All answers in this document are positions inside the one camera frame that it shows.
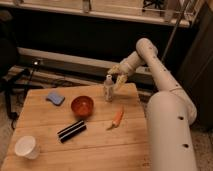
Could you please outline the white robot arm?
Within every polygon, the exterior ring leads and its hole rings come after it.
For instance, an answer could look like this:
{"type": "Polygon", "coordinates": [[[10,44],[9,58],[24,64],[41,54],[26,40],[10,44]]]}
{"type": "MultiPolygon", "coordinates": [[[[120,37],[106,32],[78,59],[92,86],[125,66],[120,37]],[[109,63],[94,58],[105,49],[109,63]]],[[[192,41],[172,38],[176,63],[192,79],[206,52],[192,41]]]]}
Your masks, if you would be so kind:
{"type": "Polygon", "coordinates": [[[139,39],[136,49],[108,73],[117,74],[115,88],[119,89],[143,64],[157,87],[146,109],[151,171],[198,171],[190,133],[196,106],[158,58],[156,46],[148,38],[139,39]]]}

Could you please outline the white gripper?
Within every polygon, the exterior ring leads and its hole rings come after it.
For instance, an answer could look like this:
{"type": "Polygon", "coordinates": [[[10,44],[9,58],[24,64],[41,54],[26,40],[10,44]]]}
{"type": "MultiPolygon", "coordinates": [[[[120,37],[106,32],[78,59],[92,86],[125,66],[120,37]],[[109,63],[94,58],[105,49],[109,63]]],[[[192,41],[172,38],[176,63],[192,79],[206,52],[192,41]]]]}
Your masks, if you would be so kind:
{"type": "Polygon", "coordinates": [[[117,76],[115,83],[115,90],[119,90],[127,81],[128,76],[131,76],[138,67],[138,59],[136,57],[124,58],[119,65],[114,65],[110,68],[107,73],[110,75],[118,74],[119,72],[122,75],[117,76]]]}

